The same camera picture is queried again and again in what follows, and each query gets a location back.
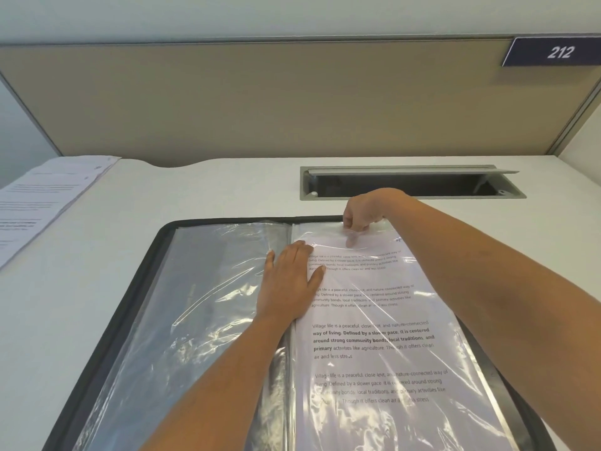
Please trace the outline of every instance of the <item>forearm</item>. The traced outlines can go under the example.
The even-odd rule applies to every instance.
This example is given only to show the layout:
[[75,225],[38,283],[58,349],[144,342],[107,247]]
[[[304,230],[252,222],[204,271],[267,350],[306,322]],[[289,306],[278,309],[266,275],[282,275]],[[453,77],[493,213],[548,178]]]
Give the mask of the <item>forearm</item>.
[[287,324],[256,319],[209,367],[141,451],[240,451]]
[[457,219],[382,196],[383,215],[500,371],[574,451],[598,448],[601,304]]

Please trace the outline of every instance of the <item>left hand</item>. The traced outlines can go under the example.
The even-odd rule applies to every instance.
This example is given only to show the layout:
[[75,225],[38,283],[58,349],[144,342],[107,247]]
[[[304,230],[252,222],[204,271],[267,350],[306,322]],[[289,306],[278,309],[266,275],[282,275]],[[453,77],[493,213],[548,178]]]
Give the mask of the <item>left hand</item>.
[[326,271],[325,266],[318,267],[307,281],[307,263],[312,252],[311,245],[296,241],[282,250],[275,263],[275,253],[267,254],[257,300],[257,318],[275,318],[288,327],[305,314]]

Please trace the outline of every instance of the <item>clear plastic sleeve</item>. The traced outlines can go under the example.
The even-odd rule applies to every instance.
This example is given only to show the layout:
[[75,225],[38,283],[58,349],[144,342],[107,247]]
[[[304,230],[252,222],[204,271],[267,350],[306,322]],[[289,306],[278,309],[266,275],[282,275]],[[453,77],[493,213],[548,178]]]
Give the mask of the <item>clear plastic sleeve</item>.
[[[265,255],[289,238],[289,226],[272,223],[177,229],[75,449],[137,450],[250,324]],[[286,339],[265,380],[247,451],[287,447]]]
[[293,336],[296,449],[517,449],[454,314],[383,222],[301,224],[326,277]]

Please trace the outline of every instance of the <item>display book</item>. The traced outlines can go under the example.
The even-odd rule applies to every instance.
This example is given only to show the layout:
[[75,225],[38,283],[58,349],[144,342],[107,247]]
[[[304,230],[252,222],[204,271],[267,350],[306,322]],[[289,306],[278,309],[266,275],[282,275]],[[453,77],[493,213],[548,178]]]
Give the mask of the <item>display book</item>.
[[315,247],[308,274],[327,273],[278,345],[245,450],[552,449],[388,223],[348,248],[342,223],[296,221],[162,229],[44,449],[138,449],[252,321],[267,251],[298,239]]

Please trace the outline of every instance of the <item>hand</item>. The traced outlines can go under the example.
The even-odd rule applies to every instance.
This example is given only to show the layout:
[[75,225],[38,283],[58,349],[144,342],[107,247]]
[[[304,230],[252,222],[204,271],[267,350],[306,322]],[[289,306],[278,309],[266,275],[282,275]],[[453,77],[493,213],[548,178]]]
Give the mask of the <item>hand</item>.
[[296,241],[282,250],[275,264],[275,253],[267,254],[257,318],[275,318],[288,327],[305,314],[326,272],[326,267],[320,266],[307,281],[306,269],[312,251],[313,247],[305,241]]
[[367,231],[371,223],[386,218],[386,202],[399,196],[405,193],[395,188],[380,188],[350,198],[342,216],[344,227],[356,232]]

